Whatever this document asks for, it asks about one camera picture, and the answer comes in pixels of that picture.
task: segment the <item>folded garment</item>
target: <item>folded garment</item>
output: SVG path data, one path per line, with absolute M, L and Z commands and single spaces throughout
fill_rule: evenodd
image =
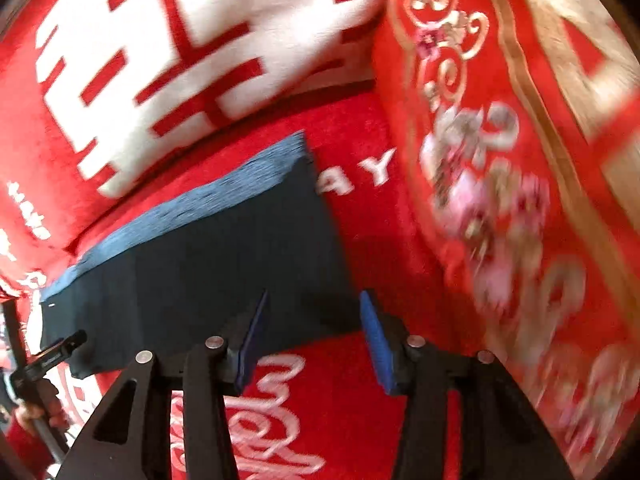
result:
M 80 328 L 75 377 L 147 349 L 185 351 L 268 289 L 263 353 L 357 329 L 358 309 L 302 134 L 159 205 L 92 248 L 43 292 L 42 345 Z

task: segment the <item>metal rivet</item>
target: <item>metal rivet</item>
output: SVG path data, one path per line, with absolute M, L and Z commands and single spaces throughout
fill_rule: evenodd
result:
M 478 352 L 478 361 L 483 365 L 490 365 L 495 361 L 495 355 L 488 350 L 481 350 Z
M 136 361 L 143 365 L 151 361 L 153 357 L 153 352 L 150 352 L 149 350 L 143 350 L 142 352 L 138 352 L 138 355 L 136 355 Z
M 421 335 L 411 335 L 406 339 L 406 343 L 411 348 L 422 348 L 426 344 L 426 341 Z
M 207 339 L 204 344 L 207 348 L 211 348 L 215 350 L 216 348 L 220 348 L 225 343 L 225 340 L 221 338 L 219 335 L 213 335 L 209 339 Z

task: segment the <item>black tool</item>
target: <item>black tool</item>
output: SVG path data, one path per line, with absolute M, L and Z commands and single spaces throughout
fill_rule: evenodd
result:
M 409 336 L 400 319 L 380 312 L 371 292 L 360 317 L 378 382 L 406 395 L 393 480 L 442 480 L 447 398 L 460 395 L 460 480 L 572 480 L 558 446 L 507 370 L 491 352 L 464 357 Z
M 49 448 L 53 459 L 61 463 L 69 448 L 64 435 L 49 425 L 47 403 L 40 395 L 37 383 L 49 370 L 69 358 L 76 348 L 86 342 L 86 333 L 79 330 L 72 336 L 59 340 L 39 354 L 32 356 L 29 361 L 22 346 L 15 300 L 3 303 L 2 313 L 5 324 L 4 335 L 8 339 L 8 347 L 14 364 L 14 369 L 9 376 L 9 384 L 14 391 L 15 398 L 36 404 L 44 410 L 44 416 L 34 420 L 33 424 L 40 438 Z
M 260 357 L 269 297 L 187 353 L 144 350 L 107 391 L 82 428 L 58 480 L 170 480 L 172 390 L 183 390 L 190 480 L 238 480 L 224 395 L 238 396 Z

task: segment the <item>person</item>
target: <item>person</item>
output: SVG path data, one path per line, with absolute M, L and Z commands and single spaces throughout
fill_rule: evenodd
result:
M 68 430 L 69 423 L 60 400 L 55 396 L 56 387 L 44 380 L 38 385 L 41 393 L 48 390 L 49 395 L 43 395 L 44 399 L 50 399 L 47 403 L 49 410 L 49 424 L 52 428 Z M 5 434 L 9 446 L 14 450 L 24 466 L 37 478 L 44 478 L 47 468 L 53 463 L 51 453 L 44 442 L 38 436 L 33 421 L 44 415 L 44 410 L 34 404 L 21 402 L 14 410 L 11 424 Z

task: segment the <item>gold stripe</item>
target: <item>gold stripe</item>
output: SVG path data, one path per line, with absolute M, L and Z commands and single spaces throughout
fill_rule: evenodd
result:
M 625 210 L 636 232 L 640 233 L 640 132 L 635 132 L 634 140 L 603 165 L 602 173 L 620 207 Z
M 632 333 L 640 340 L 640 282 L 629 271 L 616 241 L 582 189 L 571 156 L 562 142 L 529 73 L 518 42 L 508 0 L 492 0 L 498 17 L 498 44 L 509 69 L 513 91 L 529 113 L 560 193 L 562 209 L 609 289 Z

